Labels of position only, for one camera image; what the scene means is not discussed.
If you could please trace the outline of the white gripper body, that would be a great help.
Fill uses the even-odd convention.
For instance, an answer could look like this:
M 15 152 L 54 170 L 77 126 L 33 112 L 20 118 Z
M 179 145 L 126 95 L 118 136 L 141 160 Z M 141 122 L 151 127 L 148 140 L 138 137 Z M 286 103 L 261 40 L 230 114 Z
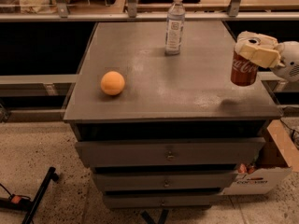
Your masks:
M 280 55 L 279 65 L 271 71 L 289 82 L 299 81 L 299 42 L 286 41 L 279 43 L 275 50 Z

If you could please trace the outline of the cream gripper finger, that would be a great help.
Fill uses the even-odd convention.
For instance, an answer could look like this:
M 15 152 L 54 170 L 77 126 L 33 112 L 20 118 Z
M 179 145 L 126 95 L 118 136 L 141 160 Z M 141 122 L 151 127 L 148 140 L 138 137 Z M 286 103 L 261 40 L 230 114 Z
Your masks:
M 262 68 L 274 68 L 280 63 L 280 54 L 275 49 L 244 44 L 238 54 Z
M 273 48 L 278 44 L 278 40 L 273 36 L 257 34 L 253 32 L 244 31 L 237 36 L 237 40 L 241 39 L 256 39 L 260 45 Z

